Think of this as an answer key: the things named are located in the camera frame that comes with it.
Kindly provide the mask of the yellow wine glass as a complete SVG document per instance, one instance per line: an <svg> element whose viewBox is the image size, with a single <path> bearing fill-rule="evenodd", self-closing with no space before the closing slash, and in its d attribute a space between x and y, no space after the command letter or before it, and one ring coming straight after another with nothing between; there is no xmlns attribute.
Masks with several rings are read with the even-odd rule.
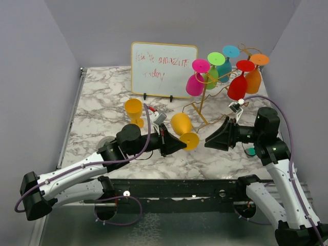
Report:
<svg viewBox="0 0 328 246"><path fill-rule="evenodd" d="M130 123L137 125L139 128L144 126L144 121L141 118L143 111L143 104L139 99L132 98L126 101L125 111L130 118Z"/></svg>
<svg viewBox="0 0 328 246"><path fill-rule="evenodd" d="M199 144L198 135L192 131L192 123L185 113L177 113L171 118L171 127L175 134L179 136L179 140L187 146L186 151L194 150Z"/></svg>

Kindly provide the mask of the gold wire glass rack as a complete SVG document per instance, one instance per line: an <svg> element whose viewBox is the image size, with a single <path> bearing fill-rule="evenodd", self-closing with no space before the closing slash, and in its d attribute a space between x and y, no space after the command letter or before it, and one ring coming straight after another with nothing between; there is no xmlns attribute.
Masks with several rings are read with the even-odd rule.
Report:
<svg viewBox="0 0 328 246"><path fill-rule="evenodd" d="M259 49L247 47L245 44L240 44L236 47L239 49L240 55L237 58L230 58L232 72L229 74L229 81L223 84L218 78L217 85L212 90L207 90L204 86L199 101L192 101L182 108L182 113L185 113L191 119L192 130L196 133L232 114L223 109L223 103L233 101L228 97L227 92L232 80L241 75L241 71L237 69L236 63L244 59L250 60L250 57L254 54L263 54Z"/></svg>

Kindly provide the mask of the red wine glass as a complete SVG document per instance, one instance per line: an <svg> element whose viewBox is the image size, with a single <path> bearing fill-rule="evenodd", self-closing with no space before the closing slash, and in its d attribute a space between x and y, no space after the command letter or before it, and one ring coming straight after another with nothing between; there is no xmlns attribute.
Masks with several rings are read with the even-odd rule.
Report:
<svg viewBox="0 0 328 246"><path fill-rule="evenodd" d="M227 95L230 99L238 101L244 98L247 90L247 80L245 79L244 73L254 70L255 65L253 62L244 59L238 61L236 67L241 71L241 75L232 80Z"/></svg>

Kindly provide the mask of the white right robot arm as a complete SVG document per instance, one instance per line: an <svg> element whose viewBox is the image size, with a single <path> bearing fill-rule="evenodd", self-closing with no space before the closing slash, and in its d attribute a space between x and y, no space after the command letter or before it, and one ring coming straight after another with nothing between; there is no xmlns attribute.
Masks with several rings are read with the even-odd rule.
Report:
<svg viewBox="0 0 328 246"><path fill-rule="evenodd" d="M255 203L275 230L278 245L323 245L327 224L320 221L297 178L291 153L278 136L280 118L275 109L258 110L252 127L241 126L226 117L219 129L206 138L206 148L228 151L236 143L253 143L255 153L270 174L279 203L256 175L238 178L235 194L240 200Z"/></svg>

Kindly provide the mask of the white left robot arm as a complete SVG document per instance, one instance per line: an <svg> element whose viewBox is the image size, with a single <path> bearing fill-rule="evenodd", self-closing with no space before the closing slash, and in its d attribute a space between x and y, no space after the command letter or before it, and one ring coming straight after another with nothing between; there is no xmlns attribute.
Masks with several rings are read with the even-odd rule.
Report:
<svg viewBox="0 0 328 246"><path fill-rule="evenodd" d="M20 203L28 221L48 215L54 208L81 200L108 202L115 188L106 173L118 170L144 152L159 150L165 157L187 147L164 124L142 135L135 124L125 125L116 137L85 159L47 174L23 176Z"/></svg>

